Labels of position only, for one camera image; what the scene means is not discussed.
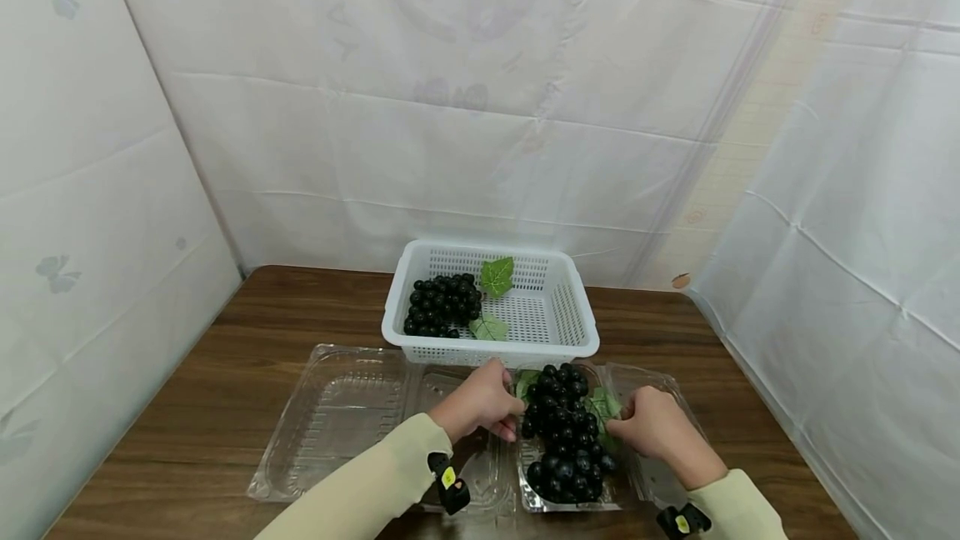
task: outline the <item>wooden table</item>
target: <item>wooden table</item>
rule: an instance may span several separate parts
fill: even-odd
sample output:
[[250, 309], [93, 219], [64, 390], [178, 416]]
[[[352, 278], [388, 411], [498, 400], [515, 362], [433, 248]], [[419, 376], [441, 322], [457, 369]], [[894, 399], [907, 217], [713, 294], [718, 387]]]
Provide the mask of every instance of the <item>wooden table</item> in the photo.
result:
[[[387, 346], [380, 319], [390, 275], [264, 267], [255, 271], [66, 509], [50, 540], [253, 538], [282, 504], [247, 485], [303, 364], [318, 343]], [[712, 445], [745, 469], [793, 540], [854, 538], [850, 527], [685, 297], [587, 290], [608, 359], [680, 383]], [[407, 514], [380, 538], [662, 539], [639, 512], [497, 519]], [[323, 538], [318, 530], [317, 538]]]

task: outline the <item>white plastic basket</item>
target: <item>white plastic basket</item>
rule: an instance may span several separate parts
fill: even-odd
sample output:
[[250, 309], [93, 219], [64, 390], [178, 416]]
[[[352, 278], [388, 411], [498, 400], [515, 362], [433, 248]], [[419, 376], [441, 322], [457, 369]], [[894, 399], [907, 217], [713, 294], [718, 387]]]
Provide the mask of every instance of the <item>white plastic basket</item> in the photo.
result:
[[[472, 273], [479, 281], [483, 262], [503, 257], [513, 257], [513, 288], [499, 299], [485, 298], [484, 310], [510, 325], [506, 342], [474, 339], [466, 327], [458, 328], [460, 338], [403, 333], [414, 282], [456, 273]], [[381, 330], [413, 363], [475, 366], [499, 357], [507, 368], [516, 368], [586, 358], [600, 348], [596, 320], [573, 259], [558, 251], [506, 246], [407, 244], [393, 274]]]

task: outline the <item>green leaf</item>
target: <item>green leaf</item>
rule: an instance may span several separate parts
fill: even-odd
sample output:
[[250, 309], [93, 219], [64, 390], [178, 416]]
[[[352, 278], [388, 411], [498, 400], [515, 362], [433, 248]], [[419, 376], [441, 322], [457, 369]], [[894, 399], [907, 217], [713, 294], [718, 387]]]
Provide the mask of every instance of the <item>green leaf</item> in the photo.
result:
[[606, 424], [608, 419], [617, 419], [620, 416], [621, 407], [617, 396], [608, 392], [606, 388], [598, 387], [593, 389], [593, 396], [588, 397], [585, 401], [587, 411], [593, 413], [600, 424], [600, 433], [597, 435], [597, 439], [608, 451], [612, 452], [614, 441], [607, 433]]
[[525, 403], [530, 403], [527, 400], [527, 391], [533, 384], [537, 383], [537, 380], [539, 380], [539, 371], [536, 369], [521, 371], [517, 376], [517, 398], [523, 399]]
[[500, 321], [491, 314], [480, 313], [479, 319], [470, 321], [470, 332], [478, 340], [505, 340], [510, 326], [506, 321]]
[[497, 261], [484, 261], [480, 267], [480, 286], [487, 290], [491, 298], [500, 298], [513, 288], [513, 257], [498, 258]]

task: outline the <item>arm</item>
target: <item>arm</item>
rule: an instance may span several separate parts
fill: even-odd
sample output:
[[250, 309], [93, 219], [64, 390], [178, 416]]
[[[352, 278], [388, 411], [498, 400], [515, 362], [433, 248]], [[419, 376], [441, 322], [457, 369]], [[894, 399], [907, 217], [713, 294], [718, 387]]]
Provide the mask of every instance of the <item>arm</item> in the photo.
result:
[[478, 427], [512, 442], [523, 401], [507, 393], [510, 374], [497, 359], [475, 370], [429, 414], [399, 425], [287, 507], [257, 540], [368, 540], [421, 500], [433, 484], [429, 453], [453, 454], [453, 444]]
[[690, 503], [712, 521], [703, 540], [786, 540], [777, 511], [740, 470], [727, 465], [707, 444], [673, 396], [656, 388], [634, 391], [622, 420], [607, 430], [646, 457], [670, 466]]

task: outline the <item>beige sleeve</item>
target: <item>beige sleeve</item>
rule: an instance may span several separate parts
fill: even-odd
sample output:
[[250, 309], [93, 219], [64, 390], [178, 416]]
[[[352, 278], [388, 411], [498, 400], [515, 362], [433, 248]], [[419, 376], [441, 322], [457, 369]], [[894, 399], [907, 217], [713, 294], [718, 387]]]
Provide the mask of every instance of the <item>beige sleeve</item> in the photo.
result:
[[433, 484], [429, 453], [453, 454], [450, 439], [425, 413], [323, 479], [277, 516], [257, 540], [371, 540]]
[[689, 498], [713, 522], [700, 534], [703, 540], [786, 540], [777, 511], [739, 469], [690, 492]]

